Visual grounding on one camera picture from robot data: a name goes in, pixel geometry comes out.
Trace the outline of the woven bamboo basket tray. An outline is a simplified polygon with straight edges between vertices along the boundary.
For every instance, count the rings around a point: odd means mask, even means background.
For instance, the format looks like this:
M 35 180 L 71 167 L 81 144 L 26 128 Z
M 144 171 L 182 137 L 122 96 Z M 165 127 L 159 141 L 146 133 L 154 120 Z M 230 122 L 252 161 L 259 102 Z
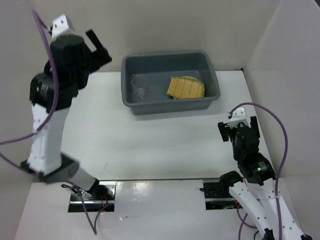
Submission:
M 205 96 L 205 85 L 192 76 L 173 76 L 166 94 L 182 99 L 203 98 Z

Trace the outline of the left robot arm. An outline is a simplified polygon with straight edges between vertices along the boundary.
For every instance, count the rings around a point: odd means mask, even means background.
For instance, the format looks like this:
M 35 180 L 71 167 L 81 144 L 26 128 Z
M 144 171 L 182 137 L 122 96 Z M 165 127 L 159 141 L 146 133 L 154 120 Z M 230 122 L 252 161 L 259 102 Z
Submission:
M 112 61 L 108 50 L 92 29 L 85 33 L 95 46 L 91 51 L 83 37 L 62 35 L 51 42 L 51 60 L 30 83 L 29 99 L 33 115 L 32 146 L 27 160 L 20 166 L 41 182 L 70 182 L 83 196 L 94 200 L 106 193 L 97 178 L 80 167 L 80 163 L 62 153 L 62 137 L 72 101 L 88 84 L 89 75 Z

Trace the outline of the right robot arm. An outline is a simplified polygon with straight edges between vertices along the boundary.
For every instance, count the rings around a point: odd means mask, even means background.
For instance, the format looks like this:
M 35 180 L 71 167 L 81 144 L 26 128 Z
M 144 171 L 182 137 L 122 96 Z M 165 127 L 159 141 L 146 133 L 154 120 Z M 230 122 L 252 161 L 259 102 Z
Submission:
M 227 123 L 218 123 L 224 142 L 232 143 L 233 158 L 239 172 L 220 176 L 219 191 L 232 196 L 246 211 L 264 240 L 310 240 L 294 220 L 284 198 L 276 188 L 276 174 L 259 150 L 257 118 L 234 113 Z

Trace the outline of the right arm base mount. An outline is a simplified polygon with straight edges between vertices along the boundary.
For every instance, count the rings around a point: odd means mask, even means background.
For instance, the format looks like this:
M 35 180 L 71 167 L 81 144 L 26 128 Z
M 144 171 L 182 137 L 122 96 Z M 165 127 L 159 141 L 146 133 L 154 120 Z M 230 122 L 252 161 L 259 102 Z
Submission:
M 230 194 L 226 193 L 218 178 L 203 179 L 203 186 L 199 191 L 204 195 L 206 210 L 236 209 L 238 202 Z

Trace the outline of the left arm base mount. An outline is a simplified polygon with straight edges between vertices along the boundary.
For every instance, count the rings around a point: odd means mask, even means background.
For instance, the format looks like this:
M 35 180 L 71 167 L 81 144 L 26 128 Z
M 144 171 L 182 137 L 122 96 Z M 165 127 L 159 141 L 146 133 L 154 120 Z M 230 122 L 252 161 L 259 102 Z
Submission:
M 61 187 L 71 191 L 68 212 L 84 212 L 79 191 L 70 184 L 62 184 Z M 103 212 L 113 212 L 115 210 L 115 181 L 101 181 L 93 193 L 89 193 L 81 188 L 79 190 L 81 191 L 82 199 L 88 212 L 98 212 L 105 206 L 107 207 L 102 210 Z

